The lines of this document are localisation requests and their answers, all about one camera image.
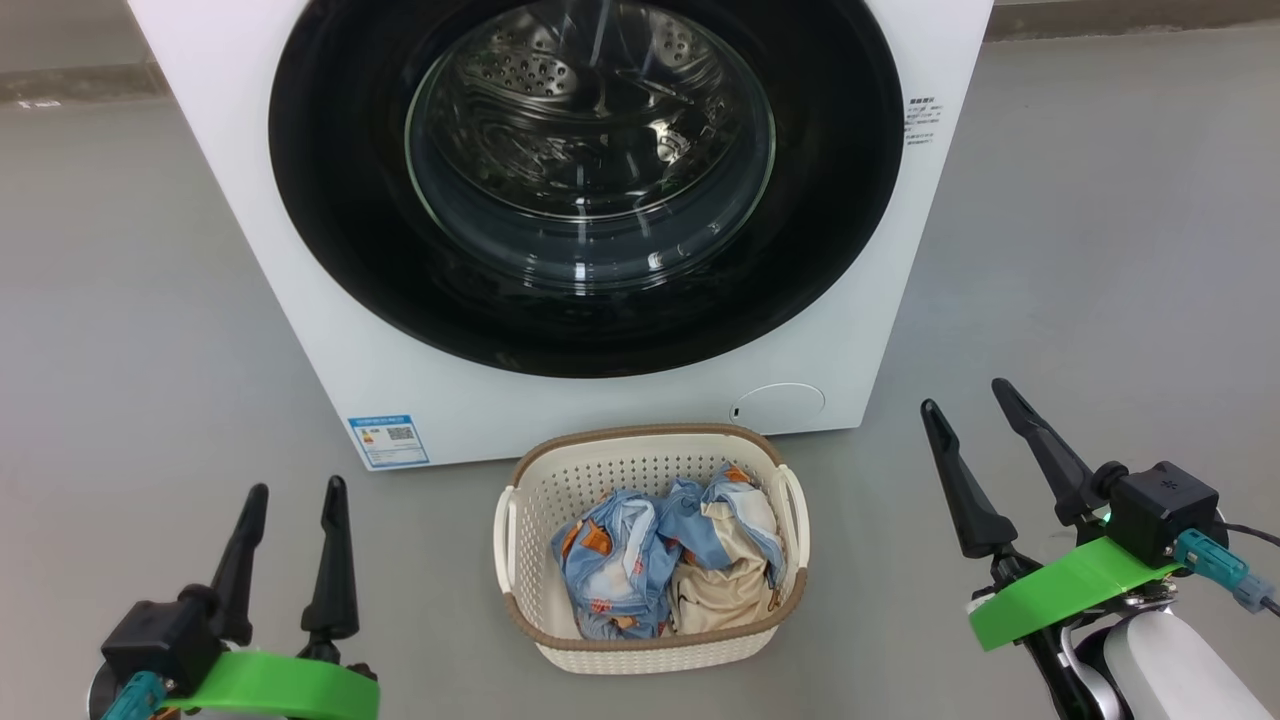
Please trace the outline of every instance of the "stainless steel drum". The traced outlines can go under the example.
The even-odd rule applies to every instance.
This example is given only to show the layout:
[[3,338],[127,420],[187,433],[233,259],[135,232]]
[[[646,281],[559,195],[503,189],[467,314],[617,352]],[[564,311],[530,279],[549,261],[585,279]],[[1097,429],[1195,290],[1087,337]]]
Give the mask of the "stainless steel drum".
[[457,40],[406,152],[454,242],[532,286],[649,287],[714,252],[768,182],[773,119],[707,28],[631,0],[543,0]]

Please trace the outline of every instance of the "crumpled laundry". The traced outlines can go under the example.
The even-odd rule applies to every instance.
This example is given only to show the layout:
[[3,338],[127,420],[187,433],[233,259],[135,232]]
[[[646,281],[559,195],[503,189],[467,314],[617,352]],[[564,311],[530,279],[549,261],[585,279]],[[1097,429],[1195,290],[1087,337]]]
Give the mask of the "crumpled laundry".
[[658,537],[666,506],[664,498],[614,491],[552,537],[584,638],[654,638],[666,629],[667,585],[680,556]]
[[672,626],[681,634],[746,625],[776,609],[786,571],[765,495],[724,464],[703,488],[676,478],[658,533],[685,548],[671,580]]
[[552,538],[588,639],[636,639],[753,623],[786,570],[765,495],[726,462],[704,488],[675,478],[654,497],[620,489]]

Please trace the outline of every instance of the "washing machine drum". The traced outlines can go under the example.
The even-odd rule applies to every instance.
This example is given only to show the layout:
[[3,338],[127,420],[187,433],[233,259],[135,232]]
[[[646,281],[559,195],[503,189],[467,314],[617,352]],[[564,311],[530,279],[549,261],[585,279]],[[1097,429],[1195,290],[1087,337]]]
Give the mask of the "washing machine drum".
[[271,160],[302,240],[401,331],[521,373],[727,352],[876,229],[902,99],[849,0],[314,0]]

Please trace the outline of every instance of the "gray floor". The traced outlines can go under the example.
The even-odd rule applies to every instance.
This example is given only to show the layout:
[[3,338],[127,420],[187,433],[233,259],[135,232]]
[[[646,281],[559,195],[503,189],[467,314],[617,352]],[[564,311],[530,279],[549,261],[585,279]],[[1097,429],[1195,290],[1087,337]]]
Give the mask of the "gray floor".
[[[385,719],[1048,717],[983,655],[916,406],[933,396],[1039,553],[1047,488],[987,383],[1101,462],[1167,459],[1280,528],[1280,29],[983,50],[865,425],[785,438],[810,592],[755,659],[646,679],[547,664],[503,614],[489,520],[509,462],[370,477],[177,109],[0,113],[0,716],[76,717],[137,598],[207,580],[271,484],[252,618],[303,644],[324,479],[351,480]],[[1280,552],[1239,543],[1280,579]],[[1180,615],[1280,714],[1280,623],[1204,583]]]

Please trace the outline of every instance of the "white washing machine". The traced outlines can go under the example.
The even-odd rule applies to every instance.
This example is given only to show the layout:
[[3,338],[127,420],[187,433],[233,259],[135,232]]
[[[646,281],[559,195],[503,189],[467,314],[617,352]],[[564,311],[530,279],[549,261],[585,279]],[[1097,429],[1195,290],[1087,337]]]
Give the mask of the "white washing machine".
[[992,0],[132,0],[371,470],[861,423]]

